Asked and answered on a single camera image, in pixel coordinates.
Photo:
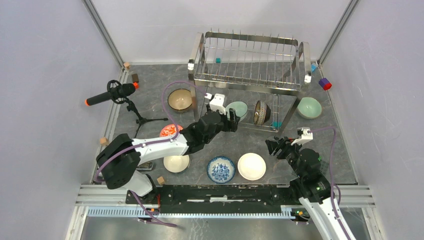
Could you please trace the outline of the light green ribbed bowl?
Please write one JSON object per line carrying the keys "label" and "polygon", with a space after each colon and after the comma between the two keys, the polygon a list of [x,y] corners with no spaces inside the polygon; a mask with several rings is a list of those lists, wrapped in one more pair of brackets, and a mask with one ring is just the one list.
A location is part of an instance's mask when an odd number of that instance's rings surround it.
{"label": "light green ribbed bowl", "polygon": [[230,119],[230,109],[234,109],[236,116],[240,117],[240,122],[243,121],[248,112],[248,105],[243,101],[234,101],[228,104],[226,107],[227,119]]}

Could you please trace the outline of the black patterned bowl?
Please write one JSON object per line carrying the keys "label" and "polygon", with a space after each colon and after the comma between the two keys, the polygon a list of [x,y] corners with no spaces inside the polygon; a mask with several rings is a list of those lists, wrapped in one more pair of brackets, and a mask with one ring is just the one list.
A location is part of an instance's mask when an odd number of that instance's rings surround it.
{"label": "black patterned bowl", "polygon": [[263,125],[271,117],[271,109],[264,101],[258,100],[254,109],[253,123],[257,126]]}

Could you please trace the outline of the orange bowl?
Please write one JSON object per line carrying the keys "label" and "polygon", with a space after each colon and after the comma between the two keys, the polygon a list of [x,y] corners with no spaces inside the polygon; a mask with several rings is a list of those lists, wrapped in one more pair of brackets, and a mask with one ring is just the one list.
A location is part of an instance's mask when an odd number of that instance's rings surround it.
{"label": "orange bowl", "polygon": [[246,153],[237,162],[239,174],[249,181],[261,179],[266,173],[265,160],[256,153]]}

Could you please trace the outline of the light green bowl front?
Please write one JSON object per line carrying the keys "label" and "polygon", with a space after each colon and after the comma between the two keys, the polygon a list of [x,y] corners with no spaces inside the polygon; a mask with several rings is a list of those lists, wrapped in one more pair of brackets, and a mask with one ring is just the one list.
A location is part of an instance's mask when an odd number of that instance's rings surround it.
{"label": "light green bowl front", "polygon": [[316,119],[322,114],[322,105],[313,97],[303,97],[297,106],[297,113],[304,119]]}

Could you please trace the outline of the blue white patterned bowl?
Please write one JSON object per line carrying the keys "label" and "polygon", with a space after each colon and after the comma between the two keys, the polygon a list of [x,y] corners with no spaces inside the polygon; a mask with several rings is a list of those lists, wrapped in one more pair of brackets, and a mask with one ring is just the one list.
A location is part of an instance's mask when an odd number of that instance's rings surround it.
{"label": "blue white patterned bowl", "polygon": [[216,184],[229,183],[236,174],[236,166],[230,158],[226,156],[216,156],[212,158],[206,167],[207,176]]}

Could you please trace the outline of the steel dish rack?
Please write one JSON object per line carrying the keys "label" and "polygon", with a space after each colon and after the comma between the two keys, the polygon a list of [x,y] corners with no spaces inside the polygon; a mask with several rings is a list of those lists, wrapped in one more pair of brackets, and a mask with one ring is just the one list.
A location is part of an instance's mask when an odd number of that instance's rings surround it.
{"label": "steel dish rack", "polygon": [[[273,35],[199,32],[188,59],[188,80],[226,95],[226,102],[248,104],[242,127],[282,133],[312,81],[311,50],[306,41]],[[270,107],[270,119],[254,124],[255,106]],[[272,122],[282,122],[278,129]]]}

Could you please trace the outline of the brown beige bowl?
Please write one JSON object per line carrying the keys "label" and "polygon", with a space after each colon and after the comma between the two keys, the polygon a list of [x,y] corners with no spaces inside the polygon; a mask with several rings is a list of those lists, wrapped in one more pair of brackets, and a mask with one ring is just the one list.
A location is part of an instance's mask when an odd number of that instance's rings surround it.
{"label": "brown beige bowl", "polygon": [[176,89],[169,94],[167,103],[173,111],[185,113],[193,106],[191,91],[185,88]]}

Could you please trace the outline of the red floral bowl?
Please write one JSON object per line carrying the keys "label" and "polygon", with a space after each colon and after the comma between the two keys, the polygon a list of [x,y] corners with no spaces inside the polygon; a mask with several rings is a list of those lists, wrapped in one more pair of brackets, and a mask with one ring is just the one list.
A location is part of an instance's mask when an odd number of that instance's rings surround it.
{"label": "red floral bowl", "polygon": [[177,134],[177,131],[181,131],[183,127],[181,125],[175,125],[175,124],[169,124],[166,125],[159,133],[160,137],[168,137],[168,136],[174,136]]}

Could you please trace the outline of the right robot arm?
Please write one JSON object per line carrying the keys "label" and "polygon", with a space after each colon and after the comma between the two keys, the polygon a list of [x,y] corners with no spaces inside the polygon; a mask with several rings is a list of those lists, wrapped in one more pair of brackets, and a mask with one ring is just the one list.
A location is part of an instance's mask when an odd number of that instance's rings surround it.
{"label": "right robot arm", "polygon": [[286,160],[297,178],[289,183],[289,199],[301,204],[309,214],[324,240],[354,240],[337,199],[334,185],[321,171],[321,156],[318,152],[303,148],[313,138],[301,135],[298,138],[274,137],[265,141],[268,152],[279,160]]}

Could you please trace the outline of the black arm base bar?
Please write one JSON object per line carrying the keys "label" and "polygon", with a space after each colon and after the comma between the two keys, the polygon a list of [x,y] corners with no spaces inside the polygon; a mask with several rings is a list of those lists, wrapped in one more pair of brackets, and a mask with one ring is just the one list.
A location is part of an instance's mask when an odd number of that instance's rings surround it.
{"label": "black arm base bar", "polygon": [[161,214],[273,214],[282,206],[299,206],[300,198],[321,203],[327,196],[317,185],[162,185],[145,196],[127,193],[126,204],[157,204]]}

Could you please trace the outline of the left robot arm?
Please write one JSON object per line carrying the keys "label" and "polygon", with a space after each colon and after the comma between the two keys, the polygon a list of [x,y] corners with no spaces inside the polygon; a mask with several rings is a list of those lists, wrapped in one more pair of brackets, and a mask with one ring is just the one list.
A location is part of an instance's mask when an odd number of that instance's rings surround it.
{"label": "left robot arm", "polygon": [[108,189],[126,188],[145,204],[151,204],[157,198],[157,190],[149,176],[137,171],[138,165],[199,152],[218,133],[236,132],[240,119],[233,108],[227,115],[209,110],[197,122],[171,136],[138,139],[120,134],[96,157],[96,175],[102,175]]}

